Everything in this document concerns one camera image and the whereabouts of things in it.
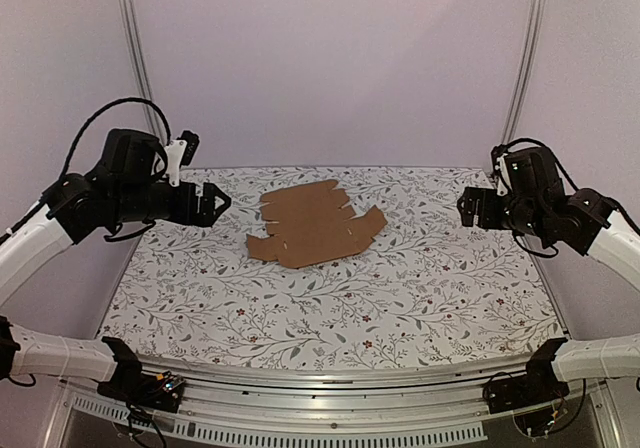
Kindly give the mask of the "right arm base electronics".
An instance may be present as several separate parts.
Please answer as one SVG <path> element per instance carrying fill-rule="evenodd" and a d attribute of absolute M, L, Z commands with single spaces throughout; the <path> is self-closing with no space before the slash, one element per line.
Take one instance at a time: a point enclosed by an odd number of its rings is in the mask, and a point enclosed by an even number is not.
<path fill-rule="evenodd" d="M 552 361 L 566 338 L 553 338 L 538 348 L 527 361 L 525 372 L 512 375 L 498 372 L 484 384 L 482 398 L 491 414 L 556 402 L 564 404 L 569 386 L 554 374 Z M 554 427 L 558 408 L 543 409 L 542 414 L 518 415 L 516 428 L 525 436 L 537 438 L 548 435 Z"/>

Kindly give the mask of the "brown cardboard box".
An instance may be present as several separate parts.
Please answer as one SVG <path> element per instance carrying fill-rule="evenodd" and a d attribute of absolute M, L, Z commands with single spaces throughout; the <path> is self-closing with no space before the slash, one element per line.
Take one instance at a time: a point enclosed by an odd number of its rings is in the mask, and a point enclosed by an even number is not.
<path fill-rule="evenodd" d="M 249 256 L 286 268 L 361 254 L 387 225 L 376 206 L 358 216 L 335 179 L 264 193 L 260 202 L 267 236 L 247 237 Z"/>

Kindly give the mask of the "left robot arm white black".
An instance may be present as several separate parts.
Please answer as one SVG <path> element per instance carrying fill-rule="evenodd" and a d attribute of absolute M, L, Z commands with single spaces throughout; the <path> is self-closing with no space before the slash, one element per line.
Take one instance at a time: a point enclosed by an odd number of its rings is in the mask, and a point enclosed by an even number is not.
<path fill-rule="evenodd" d="M 98 229 L 110 243 L 123 240 L 127 223 L 149 230 L 159 221 L 209 228 L 230 208 L 231 199 L 213 183 L 197 186 L 180 171 L 198 148 L 186 131 L 162 145 L 132 129 L 111 130 L 96 166 L 86 174 L 64 174 L 47 188 L 25 217 L 1 238 L 1 300 L 49 261 Z M 78 340 L 46 335 L 1 321 L 1 376 L 78 377 L 111 387 L 128 402 L 148 394 L 136 354 L 118 338 Z"/>

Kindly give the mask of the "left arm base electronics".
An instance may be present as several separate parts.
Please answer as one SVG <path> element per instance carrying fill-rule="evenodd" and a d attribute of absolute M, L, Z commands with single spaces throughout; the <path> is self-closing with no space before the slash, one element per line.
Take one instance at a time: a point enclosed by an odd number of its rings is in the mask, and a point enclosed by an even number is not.
<path fill-rule="evenodd" d="M 132 406 L 177 413 L 185 380 L 170 371 L 145 374 L 137 355 L 120 339 L 101 339 L 112 352 L 116 363 L 114 373 L 97 385 L 97 393 L 106 398 L 129 403 Z"/>

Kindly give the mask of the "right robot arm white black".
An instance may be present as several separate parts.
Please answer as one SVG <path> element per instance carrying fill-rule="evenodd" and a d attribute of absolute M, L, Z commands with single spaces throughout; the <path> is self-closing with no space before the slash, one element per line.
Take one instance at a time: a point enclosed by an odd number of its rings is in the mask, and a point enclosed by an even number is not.
<path fill-rule="evenodd" d="M 550 259 L 565 244 L 639 285 L 639 227 L 615 199 L 575 186 L 554 152 L 531 138 L 516 139 L 491 151 L 493 188 L 467 187 L 457 200 L 461 223 L 484 230 L 506 230 L 514 239 L 539 240 L 537 257 Z M 537 404 L 558 383 L 639 375 L 636 334 L 592 341 L 556 338 L 529 359 L 517 395 Z"/>

